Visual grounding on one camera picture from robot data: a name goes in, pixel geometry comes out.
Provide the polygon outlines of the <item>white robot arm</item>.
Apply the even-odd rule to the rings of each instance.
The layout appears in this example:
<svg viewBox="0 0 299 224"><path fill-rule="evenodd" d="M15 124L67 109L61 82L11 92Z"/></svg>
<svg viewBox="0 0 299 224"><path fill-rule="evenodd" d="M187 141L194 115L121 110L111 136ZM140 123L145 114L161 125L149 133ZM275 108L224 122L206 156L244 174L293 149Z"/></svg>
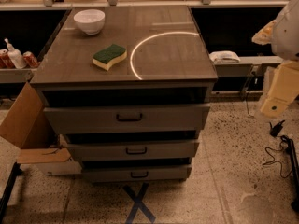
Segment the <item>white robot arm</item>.
<svg viewBox="0 0 299 224"><path fill-rule="evenodd" d="M262 114L276 118L299 95L299 0L290 0L251 40L260 45L270 44L272 52L283 59L273 71L260 107Z"/></svg>

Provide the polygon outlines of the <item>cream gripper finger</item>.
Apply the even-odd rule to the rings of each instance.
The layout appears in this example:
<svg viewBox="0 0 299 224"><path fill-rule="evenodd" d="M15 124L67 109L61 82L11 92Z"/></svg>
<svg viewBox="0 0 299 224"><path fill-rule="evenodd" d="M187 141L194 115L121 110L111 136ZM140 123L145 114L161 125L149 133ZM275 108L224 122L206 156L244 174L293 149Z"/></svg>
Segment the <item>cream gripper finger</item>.
<svg viewBox="0 0 299 224"><path fill-rule="evenodd" d="M251 41L258 45L267 45L271 43L273 27L276 21L268 22L264 28L259 30L251 39Z"/></svg>
<svg viewBox="0 0 299 224"><path fill-rule="evenodd" d="M283 62L270 71L270 77L260 112L268 118L277 118L299 95L299 62Z"/></svg>

